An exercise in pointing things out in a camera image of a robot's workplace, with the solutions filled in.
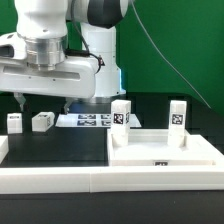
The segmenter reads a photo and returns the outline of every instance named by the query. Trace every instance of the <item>black square marker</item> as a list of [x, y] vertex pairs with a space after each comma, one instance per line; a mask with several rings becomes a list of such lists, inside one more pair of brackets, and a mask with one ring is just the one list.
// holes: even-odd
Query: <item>black square marker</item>
[[77, 126], [93, 127], [96, 126], [96, 121], [78, 121]]
[[104, 127], [110, 127], [111, 126], [111, 121], [101, 121], [102, 126]]
[[111, 115], [110, 114], [101, 114], [101, 119], [102, 120], [110, 120], [111, 119]]
[[182, 125], [184, 122], [183, 114], [173, 114], [172, 115], [172, 124]]
[[95, 120], [95, 114], [79, 114], [78, 119], [82, 120]]
[[114, 113], [114, 124], [124, 124], [124, 114]]

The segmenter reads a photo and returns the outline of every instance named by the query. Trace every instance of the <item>black and white pattern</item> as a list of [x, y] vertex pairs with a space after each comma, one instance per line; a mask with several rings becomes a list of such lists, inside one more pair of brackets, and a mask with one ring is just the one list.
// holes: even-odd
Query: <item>black and white pattern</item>
[[50, 126], [51, 125], [51, 119], [50, 117], [47, 118], [47, 126]]
[[9, 119], [19, 119], [19, 116], [10, 116]]
[[79, 114], [78, 119], [80, 120], [95, 120], [95, 114]]
[[114, 113], [113, 123], [114, 124], [124, 124], [124, 114]]
[[110, 114], [101, 114], [101, 119], [102, 120], [110, 120], [111, 119], [111, 115]]
[[183, 114], [173, 114], [172, 115], [172, 124], [182, 125], [184, 122]]
[[126, 124], [129, 123], [129, 120], [130, 120], [130, 113], [128, 112], [126, 114]]
[[108, 128], [112, 124], [115, 125], [126, 125], [126, 121], [130, 123], [131, 127], [141, 127], [141, 124], [138, 121], [138, 118], [135, 115], [122, 114], [117, 112], [116, 114], [121, 115], [116, 117], [116, 122], [114, 122], [114, 113], [112, 114], [67, 114], [59, 115], [59, 118], [56, 123], [56, 127], [103, 127]]
[[111, 121], [101, 121], [103, 127], [110, 127]]
[[96, 126], [96, 121], [78, 121], [77, 126], [93, 127]]

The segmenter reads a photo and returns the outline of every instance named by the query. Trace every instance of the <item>white box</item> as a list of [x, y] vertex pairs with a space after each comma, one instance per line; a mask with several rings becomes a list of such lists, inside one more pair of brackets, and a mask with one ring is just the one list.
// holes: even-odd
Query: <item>white box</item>
[[187, 102], [172, 100], [170, 103], [169, 134], [167, 144], [181, 147], [184, 145]]
[[0, 136], [0, 163], [9, 152], [8, 136]]
[[46, 132], [54, 124], [55, 115], [52, 112], [41, 112], [32, 118], [32, 131]]
[[111, 103], [111, 132], [125, 135], [130, 129], [131, 101], [115, 100]]
[[131, 101], [115, 100], [111, 103], [111, 133], [116, 146], [128, 144], [130, 130]]
[[213, 166], [224, 156], [200, 135], [185, 131], [183, 147], [167, 145], [168, 130], [131, 129], [127, 146], [113, 144], [107, 136], [110, 166]]
[[17, 134], [23, 132], [22, 114], [13, 113], [7, 116], [8, 134]]

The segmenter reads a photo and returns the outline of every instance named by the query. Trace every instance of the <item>small white block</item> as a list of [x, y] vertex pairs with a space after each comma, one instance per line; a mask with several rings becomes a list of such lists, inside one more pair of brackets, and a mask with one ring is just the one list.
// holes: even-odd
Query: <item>small white block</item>
[[187, 102], [172, 100], [170, 103], [169, 117], [169, 146], [182, 147], [185, 139], [185, 120], [186, 120]]
[[8, 129], [8, 134], [16, 134], [16, 133], [23, 132], [21, 113], [8, 114], [7, 129]]
[[0, 136], [0, 163], [9, 151], [8, 136]]
[[52, 112], [41, 112], [32, 118], [32, 131], [46, 132], [54, 125], [55, 115]]
[[128, 145], [131, 101], [115, 100], [111, 104], [111, 133], [117, 147]]
[[115, 100], [111, 104], [112, 134], [127, 134], [130, 129], [131, 101]]

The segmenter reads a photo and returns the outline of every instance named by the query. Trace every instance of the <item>green backdrop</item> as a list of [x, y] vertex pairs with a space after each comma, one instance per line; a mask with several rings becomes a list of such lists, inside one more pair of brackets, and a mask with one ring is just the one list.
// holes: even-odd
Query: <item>green backdrop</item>
[[[136, 8], [167, 59], [224, 115], [224, 1], [136, 0]], [[0, 34], [15, 31], [13, 0], [0, 1]], [[68, 25], [70, 45], [79, 38]], [[118, 26], [117, 62], [128, 92], [176, 92], [198, 98], [156, 53], [130, 8]]]

